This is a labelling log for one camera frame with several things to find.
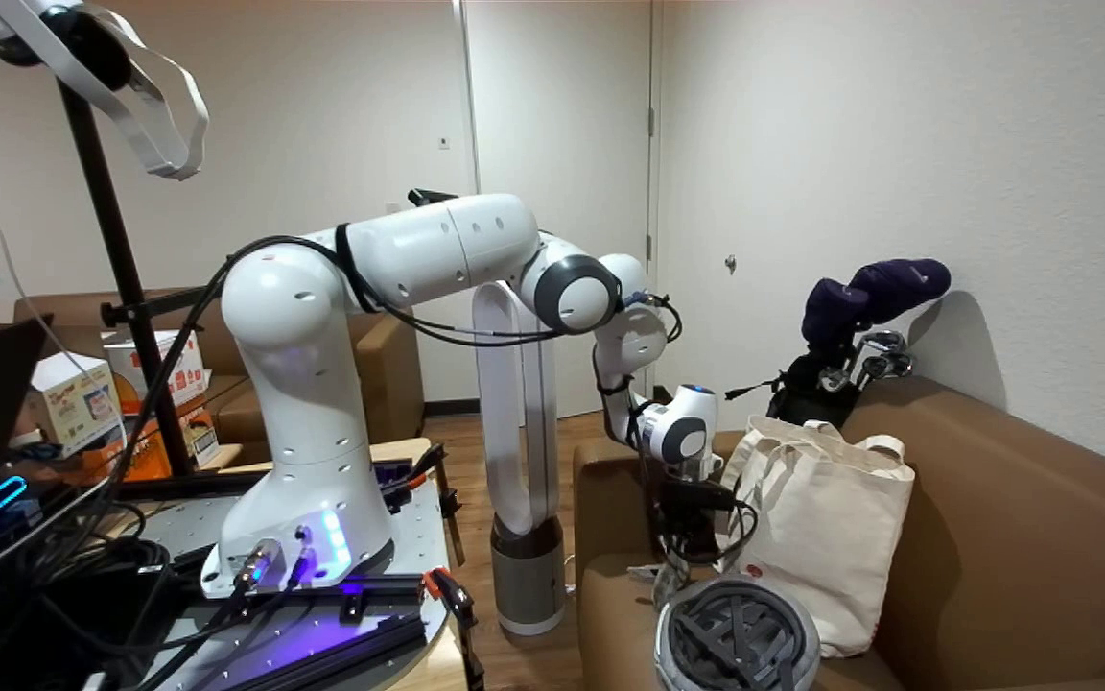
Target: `cable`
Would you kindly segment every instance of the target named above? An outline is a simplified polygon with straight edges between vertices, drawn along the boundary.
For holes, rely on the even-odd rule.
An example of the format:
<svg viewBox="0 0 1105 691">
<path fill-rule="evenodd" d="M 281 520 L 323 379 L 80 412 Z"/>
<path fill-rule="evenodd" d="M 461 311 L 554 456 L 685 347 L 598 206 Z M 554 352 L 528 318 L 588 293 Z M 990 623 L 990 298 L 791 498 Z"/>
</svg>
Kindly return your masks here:
<svg viewBox="0 0 1105 691">
<path fill-rule="evenodd" d="M 319 242 L 291 237 L 291 234 L 268 234 L 268 237 L 257 237 L 257 242 L 240 245 L 238 252 L 229 252 L 229 259 L 215 269 L 215 275 L 203 286 L 201 298 L 195 298 L 193 311 L 184 316 L 184 321 L 179 321 L 179 332 L 176 332 L 176 337 L 174 337 L 161 370 L 157 370 L 157 373 L 148 376 L 148 383 L 144 383 L 144 394 L 142 394 L 139 417 L 133 417 L 133 425 L 129 425 L 129 433 L 128 433 L 128 447 L 123 447 L 123 453 L 120 453 L 120 460 L 110 466 L 110 476 L 105 481 L 98 504 L 87 510 L 93 520 L 84 524 L 80 539 L 57 553 L 57 561 L 69 558 L 80 543 L 87 543 L 93 527 L 98 527 L 105 510 L 120 498 L 120 489 L 123 489 L 123 481 L 128 481 L 128 474 L 129 474 L 129 466 L 133 466 L 139 437 L 142 437 L 144 423 L 148 423 L 152 412 L 157 412 L 157 394 L 152 394 L 152 393 L 161 393 L 161 388 L 170 383 L 170 376 L 174 376 L 174 370 L 176 370 L 176 360 L 179 360 L 179 352 L 184 352 L 184 343 L 186 343 L 193 332 L 201 325 L 203 311 L 207 311 L 211 298 L 217 296 L 217 288 L 224 288 L 224 282 L 229 275 L 229 269 L 235 269 L 238 263 L 245 263 L 250 252 L 268 250 L 268 245 L 305 245 L 305 250 L 323 252 L 326 263 L 335 263 L 335 252 L 328 252 L 326 245 L 319 245 Z"/>
<path fill-rule="evenodd" d="M 76 634 L 84 646 L 107 653 L 107 658 L 120 658 L 128 653 L 123 646 L 116 641 L 105 641 L 98 634 L 93 634 L 87 627 L 80 627 L 76 618 L 69 618 L 50 597 L 38 597 L 38 604 L 69 629 Z"/>
<path fill-rule="evenodd" d="M 139 691 L 161 687 L 179 664 L 186 664 L 186 662 L 203 650 L 207 639 L 215 639 L 215 634 L 207 634 L 207 629 L 225 627 L 225 618 L 229 618 L 235 611 L 240 611 L 245 590 L 257 584 L 253 568 L 262 563 L 262 558 L 263 558 L 263 547 L 257 547 L 253 558 L 238 568 L 238 577 L 235 577 L 235 597 L 207 618 L 203 634 L 201 634 L 201 639 L 186 639 L 152 677 L 144 677 L 144 678 L 139 684 Z M 268 618 L 273 611 L 281 611 L 281 604 L 303 584 L 303 571 L 305 571 L 303 563 L 291 563 L 291 577 L 287 577 L 284 590 L 262 607 L 263 618 Z"/>
<path fill-rule="evenodd" d="M 15 558 L 20 550 L 28 550 L 32 543 L 46 539 L 57 524 L 66 524 L 76 506 L 84 506 L 87 498 L 94 498 L 107 489 L 107 481 L 84 489 L 76 498 L 69 498 L 61 510 L 52 510 L 46 524 L 38 524 L 36 531 L 28 531 L 23 539 L 15 539 L 10 547 L 0 550 L 0 563 L 6 558 Z"/>
<path fill-rule="evenodd" d="M 716 550 L 721 571 L 738 563 L 740 550 L 750 543 L 750 535 L 758 527 L 758 513 L 750 504 L 738 498 L 738 510 L 740 510 L 740 539 L 734 547 Z"/>
<path fill-rule="evenodd" d="M 389 302 L 389 298 L 359 275 L 344 224 L 335 229 L 335 245 L 336 245 L 335 265 L 349 275 L 349 288 L 354 288 L 358 296 L 363 296 L 363 298 L 359 298 L 363 311 L 383 309 L 389 316 L 395 316 L 400 321 L 406 321 L 412 332 L 418 332 L 418 336 L 426 336 L 426 337 L 435 337 L 435 343 L 467 347 L 467 350 L 513 350 L 513 347 L 550 343 L 550 337 L 560 337 L 560 336 L 564 336 L 564 332 L 465 332 L 465 325 L 418 318 L 418 316 Z"/>
</svg>

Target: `white tote bag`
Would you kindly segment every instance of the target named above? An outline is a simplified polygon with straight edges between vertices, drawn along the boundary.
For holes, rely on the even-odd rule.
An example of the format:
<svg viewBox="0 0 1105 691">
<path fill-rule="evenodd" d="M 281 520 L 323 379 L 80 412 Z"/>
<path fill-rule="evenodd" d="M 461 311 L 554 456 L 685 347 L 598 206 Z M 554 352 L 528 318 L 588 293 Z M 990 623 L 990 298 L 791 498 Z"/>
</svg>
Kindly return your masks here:
<svg viewBox="0 0 1105 691">
<path fill-rule="evenodd" d="M 903 442 L 846 447 L 828 423 L 758 417 L 725 481 L 758 513 L 738 568 L 814 618 L 822 658 L 867 653 L 913 489 Z"/>
</svg>

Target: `black cable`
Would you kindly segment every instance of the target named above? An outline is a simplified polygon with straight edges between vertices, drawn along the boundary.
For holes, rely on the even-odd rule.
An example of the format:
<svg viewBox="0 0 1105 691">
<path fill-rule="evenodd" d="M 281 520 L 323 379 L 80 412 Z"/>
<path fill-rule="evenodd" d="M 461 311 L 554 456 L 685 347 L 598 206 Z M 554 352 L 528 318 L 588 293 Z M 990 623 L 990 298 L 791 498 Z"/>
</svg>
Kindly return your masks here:
<svg viewBox="0 0 1105 691">
<path fill-rule="evenodd" d="M 105 658 L 123 658 L 128 646 L 116 646 L 87 627 L 80 627 L 71 613 L 66 613 L 50 597 L 38 597 L 38 607 L 50 611 L 69 634 L 76 634 L 84 646 L 98 650 Z"/>
<path fill-rule="evenodd" d="M 671 296 L 637 293 L 637 296 L 624 298 L 624 309 L 629 309 L 629 302 L 652 302 L 652 309 L 669 311 L 669 316 L 671 316 L 669 343 L 681 337 L 681 318 L 680 318 Z"/>
<path fill-rule="evenodd" d="M 354 228 L 335 228 L 335 250 L 336 250 L 336 269 L 349 275 L 349 288 L 358 293 L 358 298 L 363 296 L 363 309 L 383 309 L 389 316 L 395 316 L 400 321 L 406 321 L 412 332 L 435 337 L 435 343 L 447 343 L 447 347 L 467 347 L 467 350 L 513 350 L 513 347 L 528 347 L 528 343 L 550 343 L 560 337 L 564 332 L 465 332 L 465 325 L 447 325 L 447 321 L 435 321 L 435 318 L 418 318 L 404 309 L 395 309 L 391 298 L 383 298 L 358 269 L 354 259 L 354 242 L 349 242 Z"/>
<path fill-rule="evenodd" d="M 184 321 L 179 321 L 179 332 L 176 332 L 176 337 L 174 337 L 161 370 L 157 370 L 152 379 L 144 383 L 144 394 L 142 394 L 133 431 L 129 431 L 123 453 L 120 453 L 110 476 L 105 481 L 105 493 L 98 493 L 94 506 L 87 510 L 93 520 L 84 524 L 84 531 L 80 531 L 66 550 L 57 550 L 57 563 L 61 563 L 80 543 L 87 543 L 93 527 L 98 527 L 98 520 L 107 513 L 107 506 L 120 498 L 120 489 L 123 489 L 123 481 L 128 481 L 128 474 L 129 474 L 129 466 L 133 466 L 139 437 L 142 437 L 142 431 L 144 431 L 144 423 L 148 423 L 148 415 L 152 415 L 152 406 L 157 406 L 157 394 L 152 394 L 152 393 L 157 393 L 157 388 L 170 388 L 170 376 L 174 376 L 174 370 L 176 370 L 176 360 L 179 360 L 179 352 L 184 352 L 184 343 L 186 343 L 193 332 L 201 325 L 201 318 L 203 318 L 203 311 L 211 309 L 211 298 L 217 298 L 224 282 L 229 275 L 229 269 L 235 269 L 238 263 L 245 263 L 245 259 L 257 252 L 257 250 L 268 250 L 268 245 L 305 245 L 305 250 L 316 250 L 316 252 L 323 252 L 326 263 L 336 265 L 336 259 L 335 259 L 326 245 L 311 242 L 311 237 L 273 234 L 273 237 L 257 237 L 257 242 L 240 245 L 238 252 L 229 252 L 229 259 L 215 269 L 215 275 L 203 286 L 201 298 L 195 298 L 193 311 L 184 316 Z"/>
<path fill-rule="evenodd" d="M 120 506 L 123 506 L 128 513 L 133 513 L 133 527 L 129 527 L 129 535 L 128 535 L 128 539 L 129 539 L 129 543 L 133 543 L 133 539 L 142 539 L 142 531 L 144 531 L 144 513 L 142 513 L 142 506 L 133 506 L 133 504 L 123 504 L 123 498 L 120 498 Z"/>
<path fill-rule="evenodd" d="M 224 627 L 240 604 L 240 597 L 225 600 L 211 618 L 207 627 Z M 144 677 L 139 684 L 139 691 L 152 691 L 161 687 L 184 662 L 193 662 L 201 650 L 203 650 L 207 639 L 193 639 L 186 646 L 179 646 L 152 677 Z"/>
<path fill-rule="evenodd" d="M 84 506 L 87 498 L 94 498 L 107 489 L 107 481 L 84 489 L 76 498 L 69 498 L 61 510 L 52 510 L 46 524 L 38 524 L 36 531 L 28 531 L 23 539 L 15 539 L 10 547 L 0 550 L 0 563 L 6 558 L 15 558 L 20 550 L 36 547 L 38 539 L 46 539 L 57 524 L 66 524 L 76 506 Z"/>
<path fill-rule="evenodd" d="M 738 563 L 740 550 L 750 543 L 750 535 L 754 535 L 754 527 L 758 527 L 758 513 L 754 513 L 750 504 L 738 498 L 738 510 L 740 510 L 740 524 L 744 524 L 744 520 L 749 520 L 749 524 L 740 527 L 740 539 L 716 553 L 716 558 L 725 561 L 725 568 Z"/>
<path fill-rule="evenodd" d="M 142 623 L 144 623 L 144 613 L 157 607 L 157 600 L 161 600 L 161 590 L 163 590 L 163 584 L 174 580 L 174 563 L 163 561 L 161 563 L 161 571 L 157 571 L 157 580 L 152 580 L 152 588 L 144 588 L 144 600 L 142 600 L 142 607 L 139 607 L 139 613 L 133 613 L 133 623 L 129 623 L 129 629 L 128 629 L 128 650 L 133 646 L 133 639 L 142 634 Z"/>
</svg>

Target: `white box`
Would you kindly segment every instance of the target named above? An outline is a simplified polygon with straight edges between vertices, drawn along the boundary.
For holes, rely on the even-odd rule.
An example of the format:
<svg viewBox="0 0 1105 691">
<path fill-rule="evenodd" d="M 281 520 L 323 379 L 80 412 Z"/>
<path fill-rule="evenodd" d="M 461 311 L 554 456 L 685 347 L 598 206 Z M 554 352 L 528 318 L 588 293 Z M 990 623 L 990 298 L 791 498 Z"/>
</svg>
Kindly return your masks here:
<svg viewBox="0 0 1105 691">
<path fill-rule="evenodd" d="M 176 343 L 176 332 L 157 332 L 161 360 L 174 350 L 174 343 Z M 139 365 L 133 337 L 105 343 L 105 360 L 116 376 L 123 415 L 133 417 L 144 394 L 144 376 Z M 207 370 L 203 370 L 201 337 L 193 336 L 179 350 L 176 370 L 170 373 L 170 394 L 174 394 L 174 406 L 184 406 L 203 393 L 207 393 Z"/>
<path fill-rule="evenodd" d="M 107 365 L 80 352 L 50 352 L 38 360 L 28 403 L 66 456 L 123 425 Z"/>
</svg>

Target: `wire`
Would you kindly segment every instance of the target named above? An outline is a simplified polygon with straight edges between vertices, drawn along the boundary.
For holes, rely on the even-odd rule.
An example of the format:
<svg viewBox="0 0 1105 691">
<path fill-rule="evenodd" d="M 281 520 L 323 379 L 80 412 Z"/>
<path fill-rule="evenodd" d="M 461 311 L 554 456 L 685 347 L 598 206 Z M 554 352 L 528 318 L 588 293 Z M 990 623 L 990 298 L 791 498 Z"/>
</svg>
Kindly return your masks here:
<svg viewBox="0 0 1105 691">
<path fill-rule="evenodd" d="M 133 417 L 133 425 L 129 425 L 129 433 L 128 433 L 128 447 L 123 447 L 123 453 L 120 453 L 120 460 L 110 466 L 110 476 L 105 481 L 105 493 L 98 493 L 94 506 L 87 510 L 84 531 L 80 531 L 66 550 L 57 550 L 57 561 L 66 561 L 80 543 L 87 543 L 93 531 L 98 527 L 98 520 L 107 513 L 107 506 L 120 498 L 120 489 L 128 485 L 128 474 L 129 474 L 129 466 L 133 466 L 139 437 L 142 437 L 144 423 L 148 423 L 152 412 L 157 412 L 157 393 L 170 383 L 170 376 L 174 376 L 174 370 L 176 370 L 176 360 L 179 360 L 179 352 L 184 352 L 184 343 L 186 343 L 193 332 L 201 325 L 203 311 L 207 311 L 211 298 L 217 296 L 217 288 L 224 288 L 224 282 L 229 275 L 229 269 L 235 269 L 238 263 L 245 263 L 250 252 L 262 252 L 262 250 L 268 250 L 268 245 L 305 245 L 305 250 L 316 250 L 316 252 L 323 252 L 326 263 L 336 265 L 336 259 L 335 259 L 326 245 L 319 245 L 319 242 L 291 237 L 291 234 L 268 234 L 268 237 L 257 237 L 257 242 L 240 245 L 238 252 L 229 252 L 229 259 L 215 269 L 215 275 L 203 286 L 201 298 L 195 298 L 193 311 L 184 316 L 184 321 L 179 321 L 179 332 L 176 332 L 176 337 L 174 337 L 161 370 L 148 376 L 144 394 L 142 394 L 142 406 L 139 406 L 139 417 Z"/>
<path fill-rule="evenodd" d="M 38 524 L 36 531 L 28 531 L 23 539 L 15 539 L 10 547 L 0 550 L 0 563 L 6 558 L 15 558 L 20 550 L 28 550 L 32 543 L 46 539 L 57 524 L 66 524 L 76 506 L 84 506 L 87 498 L 94 498 L 107 489 L 107 481 L 84 489 L 76 498 L 69 498 L 61 510 L 52 510 L 46 524 Z"/>
<path fill-rule="evenodd" d="M 80 627 L 71 613 L 66 613 L 50 597 L 38 597 L 38 604 L 69 629 L 76 634 L 84 646 L 107 653 L 107 658 L 120 658 L 128 653 L 123 646 L 116 641 L 105 641 L 98 634 L 93 634 L 87 627 Z"/>
<path fill-rule="evenodd" d="M 406 321 L 412 332 L 435 337 L 435 343 L 447 343 L 447 347 L 467 347 L 467 350 L 513 350 L 513 347 L 528 347 L 528 343 L 550 343 L 550 337 L 560 337 L 564 332 L 465 332 L 465 325 L 447 325 L 447 321 L 429 321 L 429 318 L 418 318 L 404 309 L 395 309 L 391 298 L 383 298 L 358 269 L 358 259 L 354 259 L 354 242 L 349 242 L 349 224 L 340 224 L 335 229 L 335 245 L 336 245 L 336 259 L 335 265 L 349 275 L 349 288 L 358 293 L 359 309 L 363 311 L 376 311 L 383 309 L 389 316 L 395 316 L 400 321 Z"/>
<path fill-rule="evenodd" d="M 253 584 L 253 580 L 250 580 L 250 568 L 253 568 L 253 561 L 240 563 L 240 571 L 235 577 L 235 597 L 207 618 L 207 627 L 203 627 L 201 634 L 184 639 L 184 646 L 179 646 L 152 677 L 144 677 L 144 678 L 139 684 L 139 691 L 161 687 L 170 677 L 176 677 L 179 664 L 186 664 L 186 662 L 203 650 L 203 641 L 211 641 L 215 634 L 224 634 L 224 629 L 240 627 L 240 623 L 253 618 L 253 613 L 245 613 L 245 618 L 225 623 L 225 618 L 229 618 L 235 611 L 240 611 L 240 604 L 245 604 L 245 588 Z M 300 588 L 300 580 L 287 580 L 276 600 L 268 600 L 263 607 L 257 607 L 257 611 L 263 613 L 262 623 L 268 623 L 268 618 L 281 611 L 281 604 L 287 604 L 287 597 L 291 597 L 296 588 Z"/>
<path fill-rule="evenodd" d="M 123 506 L 128 513 L 133 513 L 133 527 L 129 527 L 129 535 L 128 535 L 128 539 L 129 539 L 129 543 L 139 543 L 139 539 L 142 539 L 142 531 L 144 531 L 144 513 L 142 513 L 142 506 L 133 506 L 133 504 L 123 504 L 123 498 L 120 498 L 120 506 Z"/>
<path fill-rule="evenodd" d="M 758 527 L 758 513 L 754 513 L 750 504 L 738 498 L 738 510 L 740 510 L 740 539 L 738 539 L 734 547 L 716 550 L 721 568 L 734 568 L 734 563 L 738 563 L 738 558 L 744 553 L 744 547 L 750 543 L 750 535 L 754 535 L 754 527 Z"/>
</svg>

